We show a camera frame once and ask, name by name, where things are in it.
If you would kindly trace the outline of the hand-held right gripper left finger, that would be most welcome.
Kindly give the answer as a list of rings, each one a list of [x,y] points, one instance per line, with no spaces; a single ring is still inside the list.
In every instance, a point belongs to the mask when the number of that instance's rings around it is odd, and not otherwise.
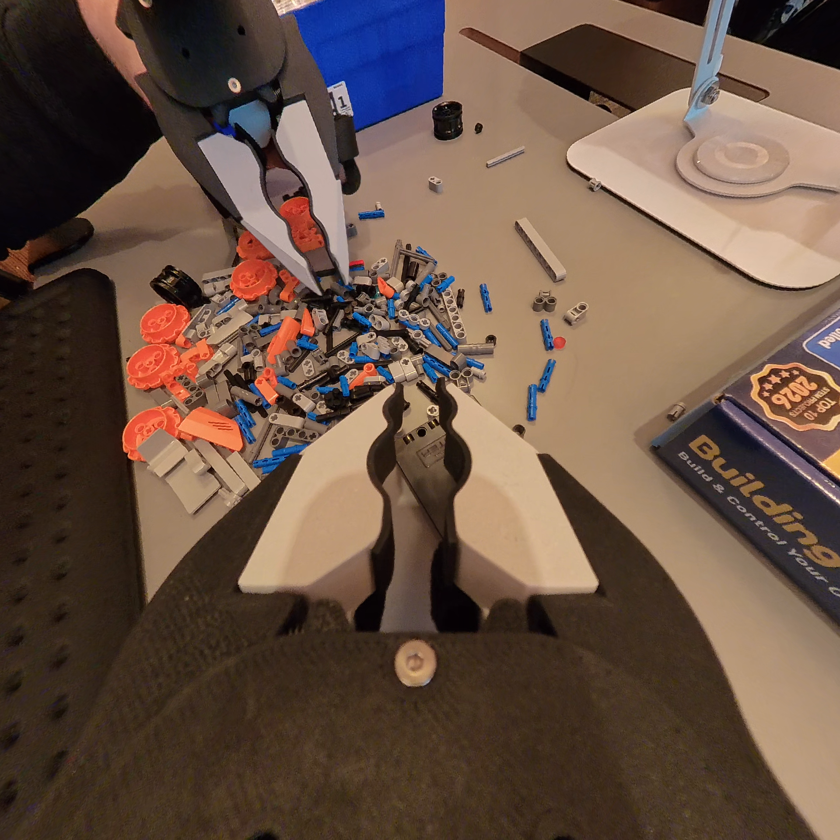
[[[403,411],[403,386],[389,385],[287,463],[289,480],[238,579],[242,592],[334,600],[357,629],[380,629],[395,558],[384,481]]]

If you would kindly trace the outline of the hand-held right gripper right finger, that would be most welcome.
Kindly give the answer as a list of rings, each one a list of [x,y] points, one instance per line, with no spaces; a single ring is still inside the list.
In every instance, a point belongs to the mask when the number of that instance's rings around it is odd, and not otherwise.
[[[477,629],[502,599],[591,594],[598,580],[552,487],[550,457],[457,387],[438,381],[444,494],[438,628]]]

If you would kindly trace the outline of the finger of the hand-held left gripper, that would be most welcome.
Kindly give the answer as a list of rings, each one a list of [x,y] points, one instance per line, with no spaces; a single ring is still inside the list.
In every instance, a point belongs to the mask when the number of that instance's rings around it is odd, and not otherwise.
[[[199,140],[198,149],[232,200],[247,230],[310,290],[322,291],[306,258],[294,245],[287,222],[266,194],[266,168],[256,142],[247,132],[215,132]]]
[[[347,283],[350,257],[341,184],[304,98],[284,104],[275,131],[275,145],[281,159],[306,187],[310,215],[320,228],[333,269]]]

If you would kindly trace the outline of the black perforated motor block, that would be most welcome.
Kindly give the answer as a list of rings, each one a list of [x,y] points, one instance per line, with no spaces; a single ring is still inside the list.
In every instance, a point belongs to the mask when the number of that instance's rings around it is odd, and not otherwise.
[[[396,463],[425,509],[441,538],[445,536],[446,510],[455,481],[445,467],[446,433],[439,409],[429,403],[408,429],[395,437]]]

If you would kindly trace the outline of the pile of small building parts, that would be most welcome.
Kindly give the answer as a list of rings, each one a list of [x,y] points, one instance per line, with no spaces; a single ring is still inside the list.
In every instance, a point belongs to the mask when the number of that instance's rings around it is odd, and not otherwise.
[[[290,376],[306,397],[325,407],[293,424],[305,424],[303,439],[292,437],[278,448],[266,445],[249,463],[245,451],[195,446],[160,430],[140,446],[141,461],[168,483],[187,512],[196,512],[214,495],[231,507],[388,385],[416,385],[431,403],[440,380],[470,392],[474,380],[486,377],[480,356],[492,355],[497,341],[468,341],[460,311],[464,291],[436,267],[426,250],[398,240],[392,260],[379,259],[370,270],[363,261],[352,261],[349,282],[327,281],[320,293],[310,290],[333,302],[327,304],[329,331],[319,339],[323,359],[314,376],[302,376],[308,358]]]

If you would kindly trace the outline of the person's left forearm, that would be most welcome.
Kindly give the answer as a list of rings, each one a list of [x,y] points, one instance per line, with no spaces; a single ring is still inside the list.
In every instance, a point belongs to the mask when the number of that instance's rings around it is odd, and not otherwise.
[[[2,2],[1,246],[95,203],[161,137],[77,2]]]

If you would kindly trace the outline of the person's left hand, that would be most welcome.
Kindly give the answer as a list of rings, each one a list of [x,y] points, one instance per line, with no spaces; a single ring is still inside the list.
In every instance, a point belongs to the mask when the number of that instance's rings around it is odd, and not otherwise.
[[[150,102],[136,77],[145,67],[134,42],[116,25],[119,1],[77,1],[80,15],[106,57],[147,107]]]

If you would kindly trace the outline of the black wheel rim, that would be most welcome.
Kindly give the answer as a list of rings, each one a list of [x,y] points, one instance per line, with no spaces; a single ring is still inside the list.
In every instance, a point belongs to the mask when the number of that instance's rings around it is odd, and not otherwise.
[[[150,288],[164,301],[192,310],[205,303],[202,288],[183,270],[165,266],[150,281]]]

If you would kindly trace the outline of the blue plastic bin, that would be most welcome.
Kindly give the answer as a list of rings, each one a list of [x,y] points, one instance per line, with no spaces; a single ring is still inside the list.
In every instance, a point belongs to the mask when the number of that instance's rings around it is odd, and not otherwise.
[[[357,130],[443,96],[444,1],[324,1],[294,15]]]

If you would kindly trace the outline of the black rounded object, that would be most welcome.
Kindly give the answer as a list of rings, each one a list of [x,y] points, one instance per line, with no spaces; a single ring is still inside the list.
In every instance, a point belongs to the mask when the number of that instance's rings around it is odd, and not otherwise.
[[[77,252],[95,233],[93,225],[83,217],[52,228],[27,243],[27,268],[30,273]]]

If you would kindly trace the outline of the cluster of orange wheels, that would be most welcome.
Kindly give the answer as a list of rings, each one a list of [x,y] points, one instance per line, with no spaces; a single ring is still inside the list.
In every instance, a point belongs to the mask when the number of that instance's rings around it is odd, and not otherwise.
[[[266,445],[303,439],[307,427],[293,424],[325,407],[306,397],[292,368],[308,358],[302,376],[314,376],[333,299],[312,295],[246,230],[232,268],[196,283],[202,306],[163,301],[140,319],[143,343],[126,363],[128,382],[158,407],[129,420],[123,451],[141,461],[140,446],[164,431],[195,446],[245,452],[254,463]]]

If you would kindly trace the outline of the long grey beam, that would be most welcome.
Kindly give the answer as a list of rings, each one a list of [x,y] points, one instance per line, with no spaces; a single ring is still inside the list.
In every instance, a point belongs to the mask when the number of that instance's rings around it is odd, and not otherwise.
[[[551,281],[560,282],[564,280],[566,278],[566,268],[529,220],[522,217],[515,220],[514,226]]]

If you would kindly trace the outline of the blue robot kit box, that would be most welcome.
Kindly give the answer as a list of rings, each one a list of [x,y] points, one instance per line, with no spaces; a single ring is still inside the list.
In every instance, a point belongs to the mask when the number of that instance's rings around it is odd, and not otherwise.
[[[839,311],[652,441],[656,455],[839,622]]]

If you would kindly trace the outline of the black dimpled pad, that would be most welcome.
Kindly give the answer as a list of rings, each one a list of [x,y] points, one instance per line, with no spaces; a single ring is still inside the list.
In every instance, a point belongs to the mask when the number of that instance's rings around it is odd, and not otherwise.
[[[2,310],[2,838],[53,784],[144,604],[121,359],[94,269]]]

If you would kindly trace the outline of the white book stand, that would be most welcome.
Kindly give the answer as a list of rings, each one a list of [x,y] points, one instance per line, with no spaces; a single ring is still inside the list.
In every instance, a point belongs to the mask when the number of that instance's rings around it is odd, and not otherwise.
[[[719,87],[733,1],[710,2],[691,89],[578,140],[571,168],[765,285],[839,273],[839,135]]]

